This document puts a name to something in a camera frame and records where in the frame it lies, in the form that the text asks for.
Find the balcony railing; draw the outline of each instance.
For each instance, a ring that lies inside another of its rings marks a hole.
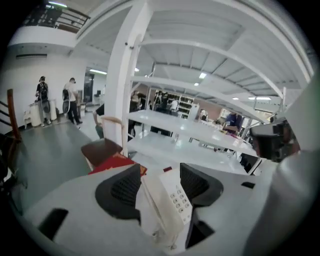
[[[90,19],[89,16],[69,7],[44,3],[38,5],[22,26],[42,26],[77,33]]]

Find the white shirt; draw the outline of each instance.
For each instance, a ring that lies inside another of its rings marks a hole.
[[[72,82],[67,82],[63,89],[69,91],[70,101],[71,102],[75,102],[76,101],[76,97],[75,97],[74,93],[77,92],[76,89],[75,89],[75,84],[72,83]]]
[[[177,110],[177,106],[178,106],[178,101],[177,100],[173,100],[171,102],[171,108],[170,109],[176,111]]]

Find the doorway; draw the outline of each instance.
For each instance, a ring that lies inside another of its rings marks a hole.
[[[83,101],[86,103],[92,103],[94,78],[95,75],[91,73],[86,73],[84,76]]]

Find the telephone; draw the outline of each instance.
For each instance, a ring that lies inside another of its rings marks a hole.
[[[192,217],[192,205],[180,184],[180,169],[142,176],[141,184],[160,225],[153,233],[156,243],[175,249],[179,233]]]

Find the brown wall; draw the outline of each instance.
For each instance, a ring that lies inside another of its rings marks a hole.
[[[206,111],[208,111],[208,119],[216,120],[219,117],[222,109],[221,107],[197,98],[194,99],[194,103],[199,104],[199,111],[197,116],[200,114],[201,109],[205,109]]]

